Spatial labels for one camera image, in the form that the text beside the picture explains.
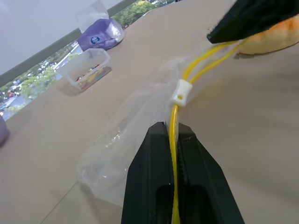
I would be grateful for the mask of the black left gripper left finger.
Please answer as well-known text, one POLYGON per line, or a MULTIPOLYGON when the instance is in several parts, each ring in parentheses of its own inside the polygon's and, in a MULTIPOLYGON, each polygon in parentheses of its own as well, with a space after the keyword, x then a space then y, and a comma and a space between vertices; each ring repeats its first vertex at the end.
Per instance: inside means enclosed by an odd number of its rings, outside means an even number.
POLYGON ((121 223, 170 224, 174 174, 168 132, 163 122, 152 125, 131 162, 121 223))

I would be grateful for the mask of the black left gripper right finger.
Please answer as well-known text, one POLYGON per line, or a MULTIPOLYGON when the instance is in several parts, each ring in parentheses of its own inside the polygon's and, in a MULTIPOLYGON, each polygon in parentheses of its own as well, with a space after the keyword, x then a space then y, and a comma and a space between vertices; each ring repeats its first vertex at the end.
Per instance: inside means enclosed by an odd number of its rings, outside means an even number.
POLYGON ((184 124, 179 124, 177 161, 182 224, 244 222, 221 167, 184 124))

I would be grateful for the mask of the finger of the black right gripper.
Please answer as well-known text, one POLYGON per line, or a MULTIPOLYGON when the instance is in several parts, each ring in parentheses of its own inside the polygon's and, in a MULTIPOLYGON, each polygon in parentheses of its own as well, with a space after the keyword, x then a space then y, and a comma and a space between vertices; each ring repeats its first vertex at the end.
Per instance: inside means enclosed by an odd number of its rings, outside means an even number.
POLYGON ((242 40, 298 13, 298 0, 237 0, 206 37, 212 44, 242 40))

